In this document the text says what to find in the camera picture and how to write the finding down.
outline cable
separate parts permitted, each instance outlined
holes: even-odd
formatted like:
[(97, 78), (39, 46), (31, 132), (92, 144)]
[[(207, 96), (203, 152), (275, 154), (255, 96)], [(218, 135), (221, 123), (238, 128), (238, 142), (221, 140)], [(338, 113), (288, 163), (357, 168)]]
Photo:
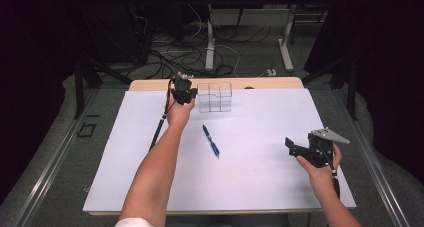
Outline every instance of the cable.
[(306, 222), (306, 227), (311, 226), (311, 213), (308, 213), (308, 221)]
[(159, 136), (160, 130), (162, 129), (163, 122), (165, 121), (165, 119), (166, 119), (166, 117), (167, 117), (167, 115), (168, 115), (169, 110), (172, 108), (172, 106), (174, 106), (174, 104), (175, 104), (175, 102), (176, 102), (176, 101), (174, 101), (174, 102), (172, 103), (172, 105), (169, 107), (169, 99), (170, 99), (170, 94), (171, 94), (171, 83), (172, 83), (172, 79), (170, 79), (170, 80), (169, 80), (169, 82), (168, 82), (168, 90), (167, 90), (167, 92), (166, 92), (166, 104), (165, 104), (165, 110), (164, 110), (164, 112), (163, 112), (162, 118), (159, 120), (159, 124), (158, 124), (158, 127), (156, 128), (155, 135), (153, 136), (152, 143), (150, 144), (149, 151), (150, 151), (150, 150), (153, 148), (153, 146), (156, 144), (156, 141), (157, 141), (157, 139), (158, 139), (158, 136)]
[(240, 25), (241, 16), (243, 15), (243, 12), (244, 12), (244, 8), (242, 7), (242, 8), (239, 9), (239, 14), (238, 14), (238, 17), (237, 17), (236, 32), (234, 32), (233, 36), (230, 39), (235, 38), (238, 34), (238, 27)]
[(305, 36), (306, 35), (309, 35), (311, 29), (312, 29), (312, 25), (310, 24), (307, 27), (306, 32), (302, 35), (302, 40), (300, 42), (300, 49), (299, 49), (299, 54), (298, 54), (297, 59), (296, 59), (295, 68), (299, 68), (300, 67), (299, 66), (299, 62), (300, 62), (300, 59), (302, 57), (303, 47), (304, 47), (304, 44), (305, 44)]
[(253, 38), (255, 38), (260, 32), (262, 32), (262, 30), (263, 29), (265, 29), (265, 26), (266, 25), (264, 25), (264, 26), (262, 26), (261, 27), (261, 29), (259, 29), (259, 31), (258, 32), (256, 32), (252, 37), (250, 37), (250, 38), (248, 38), (247, 40), (232, 40), (231, 38), (233, 38), (233, 37), (230, 37), (230, 38), (221, 38), (221, 37), (219, 37), (219, 36), (217, 36), (216, 35), (216, 30), (215, 30), (215, 28), (213, 28), (213, 35), (214, 35), (214, 37), (215, 37), (215, 39), (217, 39), (217, 40), (219, 40), (219, 41), (222, 41), (222, 42), (229, 42), (229, 43), (246, 43), (246, 42), (253, 42), (253, 43), (258, 43), (258, 42), (261, 42), (261, 41), (263, 41), (263, 40), (265, 40), (267, 37), (268, 37), (268, 35), (269, 35), (269, 33), (271, 32), (271, 26), (268, 26), (268, 32), (266, 33), (266, 35), (264, 36), (264, 37), (262, 37), (261, 39), (259, 39), (259, 40), (252, 40)]
[[(206, 70), (196, 70), (196, 69), (192, 69), (184, 64), (181, 63), (177, 63), (172, 59), (167, 59), (165, 58), (163, 55), (161, 55), (158, 51), (156, 50), (151, 50), (152, 54), (157, 56), (158, 58), (162, 59), (165, 64), (164, 66), (172, 66), (173, 68), (187, 73), (189, 75), (193, 75), (193, 76), (201, 76), (201, 77), (209, 77), (209, 78), (216, 78), (218, 76), (224, 76), (224, 75), (228, 75), (230, 73), (233, 72), (233, 68), (231, 66), (225, 65), (223, 64), (223, 60), (222, 60), (222, 56), (217, 52), (217, 56), (220, 58), (221, 60), (221, 64), (219, 64), (216, 68), (215, 71), (206, 71)], [(220, 73), (220, 71), (222, 71), (223, 69), (228, 68), (228, 71), (225, 71), (223, 73)]]
[(228, 46), (225, 46), (225, 45), (215, 45), (214, 46), (215, 48), (216, 47), (224, 47), (224, 48), (227, 48), (227, 49), (229, 49), (229, 50), (232, 50), (234, 53), (236, 53), (237, 54), (237, 63), (236, 63), (236, 65), (234, 66), (234, 75), (238, 78), (238, 76), (237, 76), (237, 72), (236, 72), (236, 69), (237, 69), (237, 66), (238, 66), (238, 64), (239, 64), (239, 62), (240, 62), (240, 55), (239, 55), (239, 53), (237, 52), (237, 51), (235, 51), (234, 49), (232, 49), (232, 48), (230, 48), (230, 47), (228, 47)]
[(340, 184), (339, 184), (339, 177), (337, 176), (337, 170), (334, 168), (333, 161), (331, 161), (330, 158), (327, 156), (327, 154), (325, 154), (321, 146), (317, 144), (317, 147), (324, 154), (325, 158), (327, 159), (328, 165), (331, 168), (331, 175), (333, 177), (334, 190), (336, 191), (337, 197), (340, 199)]
[(130, 54), (128, 51), (126, 51), (121, 45), (119, 45), (113, 38), (112, 36), (109, 34), (109, 32), (103, 27), (103, 25), (100, 23), (100, 21), (97, 19), (97, 17), (95, 16), (95, 14), (93, 13), (93, 11), (89, 8), (88, 12), (90, 12), (91, 16), (93, 17), (93, 19), (96, 21), (97, 25), (103, 30), (103, 33), (109, 38), (110, 41), (112, 41), (112, 43), (114, 45), (116, 45), (122, 52), (124, 52), (126, 55), (128, 55), (129, 57), (131, 57), (133, 59), (133, 61), (138, 62), (137, 58), (134, 57), (132, 54)]
[(266, 73), (267, 73), (267, 71), (265, 71), (265, 72), (263, 72), (262, 74), (260, 74), (260, 75), (256, 76), (256, 78), (259, 78), (259, 77), (263, 76), (263, 75), (264, 75), (264, 74), (266, 74)]
[(198, 33), (200, 33), (200, 31), (202, 30), (202, 19), (200, 18), (199, 14), (196, 12), (196, 10), (194, 10), (194, 8), (191, 5), (188, 5), (191, 10), (193, 10), (193, 12), (196, 14), (197, 18), (199, 18), (199, 29), (197, 30), (197, 32), (192, 35), (187, 41), (190, 41), (191, 39), (193, 39)]

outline pen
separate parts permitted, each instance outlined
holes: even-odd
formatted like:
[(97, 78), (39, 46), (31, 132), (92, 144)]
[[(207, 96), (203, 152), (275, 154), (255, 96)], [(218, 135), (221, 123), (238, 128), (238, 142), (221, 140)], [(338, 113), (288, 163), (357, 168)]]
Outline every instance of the pen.
[(216, 144), (213, 142), (211, 135), (209, 134), (208, 129), (206, 128), (205, 125), (203, 125), (203, 131), (205, 132), (206, 137), (209, 140), (209, 143), (211, 143), (211, 147), (213, 149), (213, 152), (215, 153), (216, 157), (219, 157), (219, 150), (216, 147)]

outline wrist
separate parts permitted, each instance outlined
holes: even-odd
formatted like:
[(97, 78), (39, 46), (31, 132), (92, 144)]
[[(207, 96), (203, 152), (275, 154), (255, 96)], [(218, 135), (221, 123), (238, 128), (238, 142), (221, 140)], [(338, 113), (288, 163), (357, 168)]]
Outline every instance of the wrist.
[(315, 193), (316, 198), (318, 201), (322, 204), (326, 201), (334, 201), (339, 200), (339, 197), (337, 197), (336, 191), (334, 189), (328, 189), (325, 191), (321, 191), (320, 193)]
[(168, 126), (168, 130), (175, 131), (175, 132), (182, 132), (184, 128), (185, 128), (184, 123), (177, 123), (177, 122), (169, 123), (169, 126)]

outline black cable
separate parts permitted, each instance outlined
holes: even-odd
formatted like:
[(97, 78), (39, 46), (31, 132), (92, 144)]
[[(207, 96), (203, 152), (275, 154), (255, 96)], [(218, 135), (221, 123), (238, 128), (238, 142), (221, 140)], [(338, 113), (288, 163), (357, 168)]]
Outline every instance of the black cable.
[(169, 56), (173, 57), (174, 59), (183, 58), (183, 57), (189, 56), (193, 53), (198, 53), (199, 54), (198, 58), (200, 58), (200, 56), (202, 55), (201, 50), (196, 48), (196, 47), (193, 47), (193, 46), (187, 46), (187, 48), (191, 49), (189, 51), (181, 51), (181, 50), (172, 51), (171, 50), (172, 47), (174, 47), (174, 46), (168, 47), (168, 49), (166, 50), (165, 53), (168, 54)]
[(306, 222), (306, 227), (311, 226), (311, 213), (308, 213), (308, 221)]
[(186, 33), (186, 35), (192, 35), (192, 37), (190, 38), (190, 40), (196, 38), (201, 40), (200, 43), (193, 45), (192, 43), (190, 43), (193, 47), (199, 47), (199, 46), (203, 46), (205, 45), (205, 43), (207, 43), (208, 41), (208, 37), (207, 37), (207, 29), (202, 29), (200, 32), (198, 31), (198, 29), (193, 29), (193, 30), (188, 30)]
[(232, 40), (231, 38), (233, 38), (233, 37), (225, 38), (225, 36), (227, 35), (225, 31), (224, 31), (224, 33), (225, 33), (224, 38), (217, 36), (217, 35), (215, 34), (216, 30), (213, 30), (213, 35), (214, 35), (214, 37), (215, 37), (215, 39), (216, 39), (216, 40), (219, 40), (220, 42), (224, 42), (224, 43), (247, 43), (247, 42), (258, 43), (258, 42), (261, 42), (261, 41), (265, 40), (265, 39), (268, 37), (269, 33), (271, 32), (271, 26), (268, 26), (268, 32), (266, 33), (266, 35), (265, 35), (264, 37), (262, 37), (262, 38), (261, 38), (261, 39), (259, 39), (259, 40), (252, 40), (252, 39), (253, 39), (253, 38), (255, 38), (255, 37), (256, 37), (256, 36), (257, 36), (260, 32), (262, 32), (262, 30), (265, 28), (265, 26), (266, 26), (266, 25), (262, 26), (262, 27), (261, 27), (261, 29), (260, 29), (258, 32), (256, 32), (256, 33), (255, 33), (252, 37), (250, 37), (250, 38), (249, 38), (249, 39), (247, 39), (247, 40)]
[(337, 176), (337, 170), (334, 168), (333, 161), (330, 160), (330, 158), (327, 156), (327, 154), (324, 152), (321, 146), (317, 144), (317, 147), (324, 154), (325, 158), (327, 159), (328, 165), (330, 165), (331, 175), (333, 177), (334, 190), (336, 191), (337, 197), (340, 199), (340, 184), (339, 184), (339, 177)]
[(189, 57), (184, 57), (181, 59), (181, 63), (184, 65), (196, 64), (197, 62), (200, 62), (202, 66), (205, 66), (205, 62), (202, 59), (200, 59), (200, 56), (199, 57), (189, 56)]
[(124, 49), (120, 44), (118, 44), (115, 39), (110, 35), (110, 33), (105, 29), (103, 24), (97, 19), (96, 15), (93, 13), (93, 11), (87, 7), (88, 12), (90, 13), (91, 17), (96, 21), (97, 25), (102, 29), (103, 33), (109, 38), (109, 40), (118, 47), (123, 53), (125, 53), (127, 56), (131, 57), (134, 62), (138, 62), (138, 59), (130, 54), (126, 49)]
[(240, 25), (241, 16), (243, 15), (243, 12), (244, 12), (244, 8), (242, 7), (239, 9), (239, 14), (238, 14), (237, 23), (236, 23), (236, 31), (234, 32), (233, 36), (230, 37), (230, 39), (235, 38), (238, 34), (238, 27)]
[[(233, 67), (231, 67), (229, 65), (225, 65), (223, 63), (222, 55), (219, 54), (219, 52), (216, 52), (216, 51), (215, 52), (217, 53), (217, 56), (220, 58), (221, 63), (215, 68), (215, 71), (192, 69), (192, 68), (189, 68), (189, 67), (187, 67), (187, 66), (185, 66), (181, 63), (177, 63), (177, 62), (173, 61), (172, 59), (165, 58), (162, 54), (160, 54), (156, 50), (152, 50), (151, 52), (152, 52), (153, 55), (155, 55), (156, 57), (158, 57), (161, 60), (163, 60), (164, 62), (166, 62), (164, 66), (166, 66), (166, 67), (172, 66), (173, 68), (175, 68), (175, 69), (177, 69), (181, 72), (184, 72), (184, 73), (187, 73), (187, 74), (193, 75), (193, 76), (216, 78), (216, 77), (219, 77), (219, 76), (228, 75), (228, 74), (233, 72)], [(221, 71), (226, 69), (226, 68), (228, 69), (228, 71), (221, 73)]]
[(167, 92), (166, 92), (166, 104), (165, 104), (165, 110), (164, 110), (164, 112), (163, 112), (162, 118), (161, 118), (161, 119), (160, 119), (160, 121), (159, 121), (158, 127), (156, 128), (156, 132), (155, 132), (155, 135), (153, 136), (152, 143), (150, 144), (149, 151), (150, 151), (150, 150), (153, 148), (153, 146), (156, 144), (156, 141), (157, 141), (157, 139), (158, 139), (158, 136), (159, 136), (160, 130), (162, 129), (163, 122), (165, 121), (165, 119), (166, 119), (166, 117), (167, 117), (167, 115), (168, 115), (169, 109), (171, 109), (171, 108), (172, 108), (172, 106), (175, 104), (175, 101), (174, 101), (174, 103), (172, 103), (171, 107), (169, 107), (169, 99), (170, 99), (169, 97), (170, 97), (170, 94), (171, 94), (171, 83), (172, 83), (172, 79), (170, 79), (170, 80), (169, 80), (169, 82), (168, 82), (168, 90), (167, 90)]
[(303, 46), (304, 46), (304, 44), (305, 44), (305, 43), (304, 43), (304, 41), (305, 41), (305, 36), (309, 35), (309, 33), (310, 33), (311, 29), (312, 29), (312, 25), (310, 24), (310, 25), (307, 27), (306, 32), (302, 35), (302, 40), (301, 40), (301, 42), (300, 42), (299, 54), (298, 54), (298, 56), (297, 56), (296, 63), (295, 63), (295, 66), (294, 66), (295, 68), (300, 67), (300, 66), (299, 66), (299, 62), (300, 62), (300, 59), (301, 59), (301, 57), (302, 57)]
[(156, 38), (154, 38), (152, 40), (152, 47), (154, 48), (158, 48), (158, 47), (165, 47), (168, 45), (173, 45), (177, 43), (171, 36), (166, 35), (166, 34), (162, 34), (162, 35), (158, 35)]
[(140, 69), (141, 67), (146, 67), (146, 66), (154, 65), (154, 64), (160, 64), (160, 62), (151, 62), (151, 63), (147, 63), (147, 64), (144, 64), (144, 65), (133, 66), (133, 67), (129, 68), (129, 70), (127, 70), (125, 77), (128, 77), (132, 72)]

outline white paper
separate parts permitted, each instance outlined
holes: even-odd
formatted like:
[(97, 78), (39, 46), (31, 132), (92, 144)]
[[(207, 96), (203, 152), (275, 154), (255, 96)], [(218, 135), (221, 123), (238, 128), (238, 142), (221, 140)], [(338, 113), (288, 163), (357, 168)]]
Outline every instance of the white paper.
[[(126, 92), (84, 211), (121, 211), (162, 116), (165, 96), (161, 91)], [(323, 128), (309, 91), (233, 90), (231, 105), (231, 112), (193, 109), (180, 143), (168, 212), (320, 209), (307, 173), (284, 144), (288, 137), (307, 147), (308, 133)], [(219, 148), (219, 158), (203, 124)], [(165, 121), (161, 134), (166, 128)], [(338, 173), (342, 202), (356, 207), (343, 172)]]

